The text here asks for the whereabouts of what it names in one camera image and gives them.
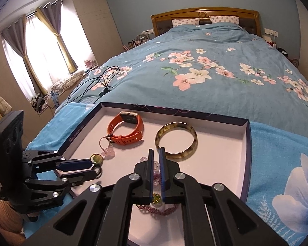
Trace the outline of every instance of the orange watch strap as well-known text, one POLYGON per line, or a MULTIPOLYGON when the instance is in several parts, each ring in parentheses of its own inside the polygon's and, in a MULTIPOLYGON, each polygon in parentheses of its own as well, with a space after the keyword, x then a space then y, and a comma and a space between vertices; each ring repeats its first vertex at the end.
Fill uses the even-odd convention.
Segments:
MULTIPOLYGON (((140 117, 140 115, 137 116, 137 120, 138 120, 138 123, 137 123, 137 126, 136 126, 134 131, 132 131, 130 134, 128 134, 126 136, 112 135, 110 137, 112 139, 112 141, 114 141, 115 143, 120 144, 120 145, 127 145, 127 144, 131 144, 131 143, 135 143, 137 141, 140 141, 143 138, 142 131, 144 129, 144 123, 143 123, 143 120, 140 117)), ((122 119, 120 114, 118 114, 116 117, 114 117, 107 127, 107 133, 112 134, 114 128, 122 121, 123 121, 123 119, 122 119)))

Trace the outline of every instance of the gray curtain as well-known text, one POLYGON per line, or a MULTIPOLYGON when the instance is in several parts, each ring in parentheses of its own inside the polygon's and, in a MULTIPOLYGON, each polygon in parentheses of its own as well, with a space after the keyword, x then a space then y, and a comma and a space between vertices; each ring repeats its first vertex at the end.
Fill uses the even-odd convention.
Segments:
POLYGON ((43 87, 38 77, 36 76, 27 55, 25 30, 26 15, 20 17, 17 22, 13 22, 10 27, 5 28, 2 31, 2 37, 15 50, 15 52, 23 58, 26 70, 31 78, 35 93, 41 93, 42 95, 46 95, 47 90, 43 87))
POLYGON ((60 35, 60 22, 61 22, 62 1, 57 0, 53 4, 47 4, 44 7, 40 6, 35 11, 35 16, 47 26, 50 31, 55 34, 58 46, 62 52, 64 60, 70 74, 74 73, 77 65, 68 52, 66 45, 60 35))

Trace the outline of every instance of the bed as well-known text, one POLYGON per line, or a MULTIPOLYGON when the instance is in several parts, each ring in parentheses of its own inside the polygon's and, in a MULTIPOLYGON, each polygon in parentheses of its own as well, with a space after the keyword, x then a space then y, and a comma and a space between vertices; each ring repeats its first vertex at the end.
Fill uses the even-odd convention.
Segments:
MULTIPOLYGON (((154 15, 152 22, 157 37, 90 72, 28 149, 59 149, 99 102, 249 119, 247 205, 291 246, 299 245, 308 234, 308 81, 260 37, 256 11, 191 8, 154 15), (210 15, 238 16, 240 24, 211 24, 210 15), (199 25, 172 28, 172 19, 193 18, 200 18, 199 25), (112 90, 100 97, 104 86, 96 78, 105 70, 108 78, 111 66, 120 70, 110 82, 112 90)), ((25 224, 25 234, 52 212, 42 213, 37 224, 25 224)))

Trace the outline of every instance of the metal screw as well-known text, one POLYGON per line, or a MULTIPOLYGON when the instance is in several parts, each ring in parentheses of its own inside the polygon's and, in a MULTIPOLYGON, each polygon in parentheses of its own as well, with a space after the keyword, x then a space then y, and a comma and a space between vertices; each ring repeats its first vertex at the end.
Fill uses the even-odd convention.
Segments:
POLYGON ((221 184, 221 183, 214 184, 214 189, 217 190, 217 191, 222 191, 222 190, 224 190, 224 188, 225 188, 224 185, 221 184))
POLYGON ((89 187, 89 190, 91 192, 97 192, 98 190, 100 190, 100 186, 98 184, 93 184, 89 187))
POLYGON ((184 174, 184 173, 177 173, 176 175, 175 175, 175 178, 176 179, 184 179, 186 177, 186 175, 184 174))
POLYGON ((137 179, 140 178, 140 175, 138 175, 137 173, 132 173, 132 174, 129 175, 129 178, 131 180, 137 180, 137 179))

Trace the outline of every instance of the watch face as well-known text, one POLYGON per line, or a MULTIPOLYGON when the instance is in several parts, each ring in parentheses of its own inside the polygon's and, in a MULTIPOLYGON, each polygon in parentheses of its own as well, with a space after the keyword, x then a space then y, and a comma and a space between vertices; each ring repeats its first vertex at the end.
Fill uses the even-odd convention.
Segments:
POLYGON ((137 119, 137 113, 134 112, 121 112, 120 113, 122 119, 126 123, 131 123, 131 124, 138 124, 138 119, 137 119))

